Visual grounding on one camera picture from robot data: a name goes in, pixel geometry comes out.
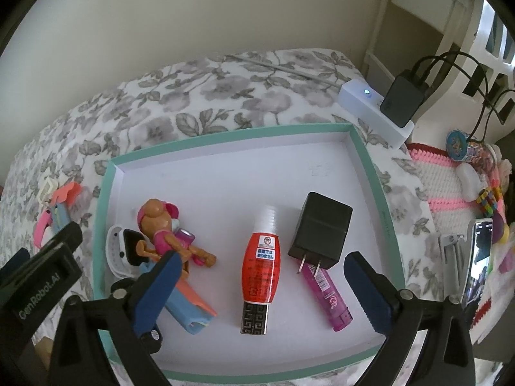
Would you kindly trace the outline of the pink plastic band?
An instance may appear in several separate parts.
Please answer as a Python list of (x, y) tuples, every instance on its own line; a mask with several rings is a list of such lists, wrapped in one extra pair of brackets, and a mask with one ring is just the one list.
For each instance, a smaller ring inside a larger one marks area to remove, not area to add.
[(46, 209), (38, 218), (36, 226), (33, 232), (33, 242), (34, 246), (40, 249), (43, 244), (44, 233), (48, 227), (52, 226), (52, 212), (49, 209)]

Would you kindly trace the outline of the coral toy gun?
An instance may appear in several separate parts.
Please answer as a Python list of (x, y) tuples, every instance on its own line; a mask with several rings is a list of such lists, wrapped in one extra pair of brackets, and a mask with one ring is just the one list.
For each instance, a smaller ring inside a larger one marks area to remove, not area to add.
[(58, 204), (65, 204), (67, 207), (71, 207), (77, 197), (82, 192), (82, 187), (79, 183), (72, 181), (62, 187), (59, 187), (51, 197), (51, 206)]

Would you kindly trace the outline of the white smartwatch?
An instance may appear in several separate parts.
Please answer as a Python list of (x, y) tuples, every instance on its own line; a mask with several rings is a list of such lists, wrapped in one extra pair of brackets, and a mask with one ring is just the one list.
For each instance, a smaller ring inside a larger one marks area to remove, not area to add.
[(106, 239), (106, 259), (114, 276), (123, 279), (137, 277), (140, 265), (147, 264), (147, 257), (136, 253), (136, 245), (144, 241), (143, 234), (122, 226), (111, 226)]

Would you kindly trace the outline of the magenta lighter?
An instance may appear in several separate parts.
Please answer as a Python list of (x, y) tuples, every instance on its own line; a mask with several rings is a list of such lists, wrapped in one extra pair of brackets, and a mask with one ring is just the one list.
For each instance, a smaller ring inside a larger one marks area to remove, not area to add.
[(326, 269), (304, 265), (301, 274), (324, 311), (334, 332), (340, 332), (353, 322), (353, 316)]

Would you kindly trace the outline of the black wall charger plug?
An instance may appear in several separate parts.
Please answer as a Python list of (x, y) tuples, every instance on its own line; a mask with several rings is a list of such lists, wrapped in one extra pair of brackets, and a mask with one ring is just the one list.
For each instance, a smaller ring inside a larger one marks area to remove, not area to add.
[(288, 255), (299, 261), (298, 272), (308, 265), (328, 270), (341, 259), (353, 208), (323, 194), (305, 198)]

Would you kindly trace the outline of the brown pink puppy toy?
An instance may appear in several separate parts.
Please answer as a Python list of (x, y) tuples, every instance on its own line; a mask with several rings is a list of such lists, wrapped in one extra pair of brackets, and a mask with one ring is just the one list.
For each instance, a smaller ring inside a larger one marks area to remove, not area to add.
[(217, 257), (204, 249), (187, 244), (173, 231), (173, 224), (179, 218), (179, 209), (160, 199), (149, 199), (138, 211), (137, 223), (144, 239), (138, 241), (135, 251), (138, 256), (158, 262), (168, 251), (178, 253), (182, 259), (181, 278), (189, 278), (189, 262), (199, 266), (213, 267)]

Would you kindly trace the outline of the red glue bottle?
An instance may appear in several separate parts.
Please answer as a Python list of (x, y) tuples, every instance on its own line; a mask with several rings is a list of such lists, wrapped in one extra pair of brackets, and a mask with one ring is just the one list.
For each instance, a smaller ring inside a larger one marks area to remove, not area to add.
[(268, 305), (277, 292), (281, 268), (277, 209), (263, 206), (258, 212), (245, 249), (242, 292), (245, 302)]

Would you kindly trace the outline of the blue toy gun green slider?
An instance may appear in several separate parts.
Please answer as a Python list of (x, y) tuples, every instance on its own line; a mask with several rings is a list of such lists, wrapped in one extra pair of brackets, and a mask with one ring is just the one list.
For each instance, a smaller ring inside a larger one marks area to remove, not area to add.
[(65, 203), (56, 203), (46, 209), (50, 216), (49, 224), (52, 230), (57, 233), (71, 222), (71, 217)]

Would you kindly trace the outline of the black toy car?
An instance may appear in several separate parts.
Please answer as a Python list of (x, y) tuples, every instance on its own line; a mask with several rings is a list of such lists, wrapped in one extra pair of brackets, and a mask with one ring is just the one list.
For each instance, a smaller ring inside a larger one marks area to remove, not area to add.
[(162, 333), (157, 326), (154, 326), (150, 331), (143, 333), (140, 337), (143, 347), (149, 354), (155, 354), (160, 351), (162, 340)]

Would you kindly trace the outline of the white rectangular clip part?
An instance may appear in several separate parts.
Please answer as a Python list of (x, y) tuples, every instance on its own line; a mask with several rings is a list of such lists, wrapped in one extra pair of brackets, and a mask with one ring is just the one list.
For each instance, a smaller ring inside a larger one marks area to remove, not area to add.
[(51, 201), (53, 193), (59, 188), (59, 182), (51, 177), (46, 177), (38, 191), (38, 202), (47, 204)]

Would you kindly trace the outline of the pink white crochet mat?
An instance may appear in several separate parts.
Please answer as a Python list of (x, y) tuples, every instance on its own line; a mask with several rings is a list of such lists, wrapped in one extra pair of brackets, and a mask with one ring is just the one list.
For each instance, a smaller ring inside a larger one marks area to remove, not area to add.
[[(477, 203), (464, 197), (458, 168), (446, 151), (429, 145), (407, 146), (415, 162), (435, 229), (440, 234), (463, 234), (469, 222), (479, 215)], [(514, 298), (514, 227), (504, 243), (492, 246), (492, 271), (487, 275), (483, 295), (474, 315), (471, 336), (482, 343), (499, 324)]]

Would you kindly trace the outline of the smartphone on stand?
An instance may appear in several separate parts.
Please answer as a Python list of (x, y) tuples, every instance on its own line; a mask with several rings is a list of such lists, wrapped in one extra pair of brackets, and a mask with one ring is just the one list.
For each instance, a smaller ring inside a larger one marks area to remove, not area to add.
[(493, 219), (471, 220), (465, 240), (462, 304), (477, 301), (483, 293), (492, 249)]

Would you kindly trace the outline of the teal shallow cardboard tray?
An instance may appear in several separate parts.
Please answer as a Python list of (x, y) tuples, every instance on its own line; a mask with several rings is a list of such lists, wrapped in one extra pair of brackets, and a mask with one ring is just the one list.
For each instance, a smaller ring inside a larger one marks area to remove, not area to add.
[(330, 274), (353, 316), (334, 332), (294, 259), (284, 256), (265, 335), (240, 331), (241, 267), (255, 219), (277, 210), (280, 246), (287, 252), (308, 193), (352, 210), (344, 249), (360, 252), (379, 273), (404, 287), (400, 249), (374, 164), (351, 124), (297, 124), (217, 133), (156, 145), (117, 157), (104, 176), (92, 235), (92, 285), (108, 295), (114, 275), (106, 262), (108, 230), (136, 228), (152, 198), (179, 207), (180, 223), (215, 256), (194, 267), (189, 284), (216, 310), (200, 333), (189, 334), (168, 313), (155, 361), (173, 381), (267, 383), (338, 370), (374, 355), (383, 338), (368, 322), (341, 264)]

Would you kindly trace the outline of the white small case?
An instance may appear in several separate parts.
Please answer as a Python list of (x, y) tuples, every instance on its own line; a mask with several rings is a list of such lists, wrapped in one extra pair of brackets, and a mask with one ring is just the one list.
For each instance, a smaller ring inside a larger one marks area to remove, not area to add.
[(466, 202), (475, 201), (480, 192), (488, 187), (488, 181), (468, 163), (461, 163), (456, 168), (456, 175), (460, 180), (462, 196)]

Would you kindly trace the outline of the black power adapter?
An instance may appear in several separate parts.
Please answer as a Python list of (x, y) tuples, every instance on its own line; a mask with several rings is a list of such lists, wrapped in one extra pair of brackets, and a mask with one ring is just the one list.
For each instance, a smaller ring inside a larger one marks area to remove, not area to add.
[(411, 121), (427, 97), (429, 86), (411, 70), (399, 74), (380, 104), (380, 112), (399, 128)]

